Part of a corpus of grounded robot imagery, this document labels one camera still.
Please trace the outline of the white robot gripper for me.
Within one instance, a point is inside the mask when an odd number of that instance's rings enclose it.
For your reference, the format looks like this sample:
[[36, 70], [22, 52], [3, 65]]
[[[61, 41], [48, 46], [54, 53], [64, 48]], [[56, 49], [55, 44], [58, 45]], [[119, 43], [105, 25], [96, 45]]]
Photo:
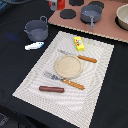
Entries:
[[57, 0], [50, 0], [49, 6], [52, 11], [56, 11], [57, 10]]

